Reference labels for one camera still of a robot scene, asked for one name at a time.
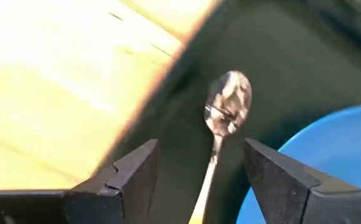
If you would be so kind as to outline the dark green tray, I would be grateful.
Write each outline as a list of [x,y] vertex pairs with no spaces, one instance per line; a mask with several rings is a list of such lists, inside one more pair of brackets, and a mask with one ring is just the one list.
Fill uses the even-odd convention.
[[225,0],[104,159],[150,139],[160,145],[157,181],[143,224],[187,224],[213,136],[203,116],[210,84],[230,70],[249,79],[247,121],[225,140],[208,202],[209,224],[234,224],[248,190],[243,140],[274,149],[316,119],[361,105],[361,38],[337,25],[324,0]]

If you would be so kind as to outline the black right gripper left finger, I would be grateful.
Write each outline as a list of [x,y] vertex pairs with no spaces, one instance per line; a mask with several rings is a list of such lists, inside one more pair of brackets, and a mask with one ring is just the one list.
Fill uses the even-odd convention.
[[158,159],[151,139],[71,189],[0,190],[0,224],[146,224]]

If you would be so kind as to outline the blue plate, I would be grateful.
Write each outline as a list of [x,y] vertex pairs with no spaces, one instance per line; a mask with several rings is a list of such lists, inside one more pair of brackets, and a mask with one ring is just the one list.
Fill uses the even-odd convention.
[[[361,189],[361,106],[327,115],[276,150]],[[237,224],[267,224],[250,187]]]

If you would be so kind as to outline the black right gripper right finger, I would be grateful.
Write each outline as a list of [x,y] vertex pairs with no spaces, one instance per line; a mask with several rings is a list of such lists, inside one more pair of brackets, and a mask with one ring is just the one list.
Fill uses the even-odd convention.
[[361,224],[361,189],[254,139],[245,169],[267,224]]

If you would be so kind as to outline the spoon with orange handle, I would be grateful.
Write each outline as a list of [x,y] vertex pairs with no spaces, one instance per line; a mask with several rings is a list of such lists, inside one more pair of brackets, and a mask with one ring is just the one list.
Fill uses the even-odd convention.
[[223,140],[236,133],[245,122],[251,99],[252,89],[249,79],[238,70],[223,74],[210,86],[205,103],[204,120],[213,134],[212,153],[188,224],[203,224]]

